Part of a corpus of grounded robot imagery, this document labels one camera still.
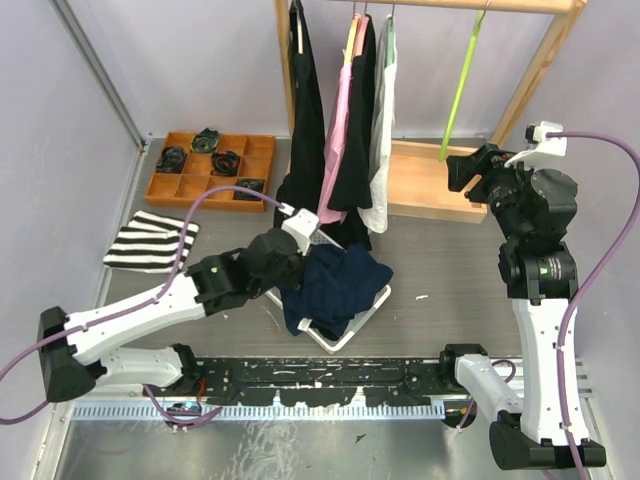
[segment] wall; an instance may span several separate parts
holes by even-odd
[[[91,306],[136,148],[49,2],[0,15],[0,365],[36,339],[39,314]],[[37,358],[0,385],[2,417],[44,399]],[[0,427],[2,478],[28,478],[48,411]]]
[[[154,136],[201,129],[288,134],[272,0],[69,2],[139,125]],[[353,3],[306,0],[329,119]],[[364,3],[357,5],[364,11]],[[369,5],[380,28],[389,5]],[[395,135],[439,137],[475,12],[396,7]],[[457,136],[492,132],[549,17],[489,12],[458,114]]]
[[[591,0],[509,141],[522,146],[528,122],[552,120],[565,129],[619,136],[640,150],[640,18],[634,0]],[[620,231],[638,188],[624,152],[592,140],[570,140],[556,164],[579,184],[578,214],[567,242],[584,280]],[[578,311],[577,350],[593,384],[606,446],[619,478],[637,478],[640,397],[638,293],[640,229],[636,227]]]

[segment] white garment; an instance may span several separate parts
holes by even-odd
[[[387,63],[387,42],[389,28],[393,18],[387,17],[384,33],[380,35],[376,58],[376,96],[373,107],[373,124],[371,127],[371,148],[369,151],[369,182],[371,188],[372,208],[361,209],[360,217],[370,231],[383,233],[387,230],[387,182],[389,179],[389,162],[391,160],[391,131],[394,124],[395,82],[398,53],[395,33],[393,41],[393,63]]]

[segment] clothing rack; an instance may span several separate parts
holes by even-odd
[[[369,0],[369,3],[554,15],[489,140],[502,146],[578,20],[587,0]],[[293,133],[295,90],[289,63],[289,0],[274,0],[274,5],[289,131]],[[388,181],[389,214],[469,223],[482,222],[487,214],[485,205],[471,204],[464,198],[464,192],[449,192],[447,166],[444,162],[438,161],[439,151],[440,145],[393,141]],[[473,148],[450,146],[447,155],[468,155],[473,151]]]

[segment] black and white striped fabric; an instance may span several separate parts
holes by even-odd
[[[104,264],[121,270],[169,273],[176,260],[183,225],[181,220],[138,211],[118,232],[104,257]],[[198,230],[200,226],[195,223],[187,227],[180,269],[184,267]]]

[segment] laundry basket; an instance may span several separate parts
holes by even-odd
[[[317,230],[311,236],[311,243],[314,245],[322,245],[325,243],[330,243],[335,245],[336,247],[340,247],[336,242],[334,242],[328,235],[323,233],[320,230]],[[282,301],[280,300],[280,292],[278,292],[277,288],[272,288],[266,293],[267,297],[269,297],[278,307],[282,309]],[[389,285],[385,285],[382,290],[378,292],[376,295],[375,301],[373,302],[373,306],[367,310],[366,312],[360,312],[355,317],[351,319],[347,329],[344,331],[342,337],[338,340],[332,341],[324,338],[318,330],[315,328],[308,328],[306,333],[308,333],[311,338],[313,338],[318,344],[324,348],[329,353],[336,353],[342,347],[344,347],[349,340],[353,338],[358,330],[362,328],[362,326],[367,323],[367,321],[373,316],[374,313],[380,308],[380,306],[385,302],[387,298],[391,295],[391,287]],[[310,323],[308,319],[302,319],[300,323]]]

